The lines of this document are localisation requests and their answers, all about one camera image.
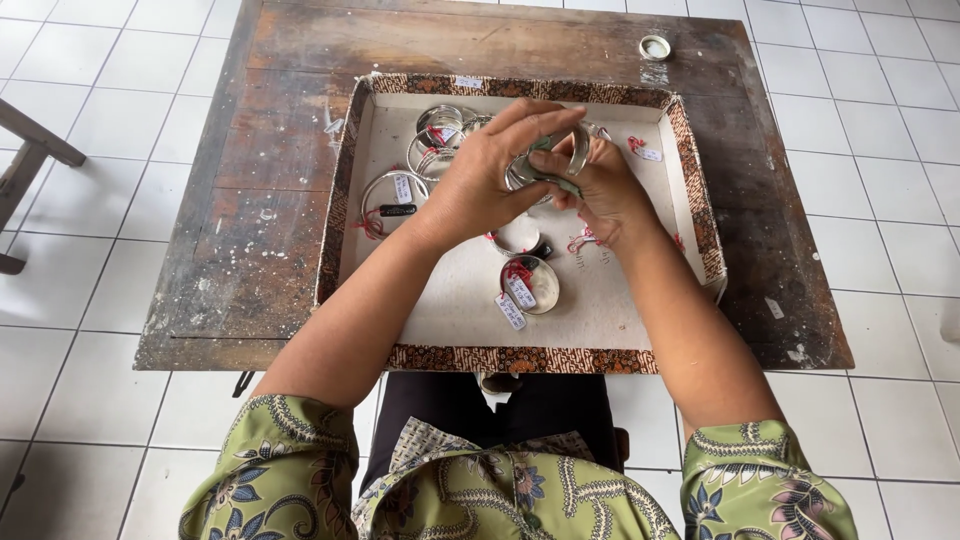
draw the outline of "hand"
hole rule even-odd
[[[625,234],[659,223],[650,197],[617,145],[591,137],[587,165],[577,176],[565,173],[572,154],[572,137],[558,144],[553,152],[530,153],[530,164],[534,168],[566,178],[580,187],[584,196],[578,199],[568,191],[554,188],[551,190],[554,207],[576,208],[596,237],[614,249]]]
[[[573,126],[587,113],[549,101],[520,98],[470,134],[430,198],[408,220],[446,249],[499,229],[550,192],[549,182],[510,191],[504,171],[537,139]]]

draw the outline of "cardboard tray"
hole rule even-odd
[[[663,226],[683,245],[701,285],[719,301],[727,283],[716,223],[696,143],[679,94],[656,88],[563,81],[371,74],[358,79],[330,190],[324,226],[317,302],[322,303],[379,245],[352,227],[360,219],[364,187],[404,163],[417,117],[441,104],[497,113],[529,96],[588,104],[587,120],[605,127],[647,189]],[[630,153],[626,139],[645,140],[662,161]],[[389,197],[384,185],[376,197]],[[391,201],[378,200],[376,205]],[[422,201],[415,197],[415,203]],[[391,231],[401,218],[384,218]],[[486,239],[473,238],[446,254],[435,268],[394,346],[388,369],[546,373],[656,373],[649,339],[612,252],[586,245],[565,247],[583,228],[575,212],[533,207],[501,230],[507,247],[532,241],[539,230],[555,250],[547,262],[561,282],[551,311],[527,317],[514,331],[493,302],[505,258]]]

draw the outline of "green batik shirt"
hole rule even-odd
[[[257,396],[187,503],[180,539],[407,538],[853,540],[850,509],[781,422],[697,430],[671,524],[642,486],[590,461],[568,433],[481,449],[411,418],[389,473],[353,501],[352,414]]]

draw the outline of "tiled floor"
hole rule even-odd
[[[29,260],[0,277],[0,538],[173,538],[215,460],[236,374],[130,366],[239,2],[0,0],[0,97],[91,156],[45,167],[0,233],[0,250]],[[861,538],[951,535],[960,4],[509,3],[744,21],[858,364],[769,380]],[[0,162],[18,144],[0,133]],[[681,522],[682,449],[662,382],[609,387],[633,441],[630,475]],[[356,412],[364,454],[378,395]]]

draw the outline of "worn wooden tabletop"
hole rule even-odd
[[[670,61],[639,55],[650,34],[672,43]],[[262,370],[306,320],[337,120],[354,77],[374,70],[680,92],[730,272],[720,307],[765,368],[853,366],[739,21],[447,0],[244,0],[136,369]]]

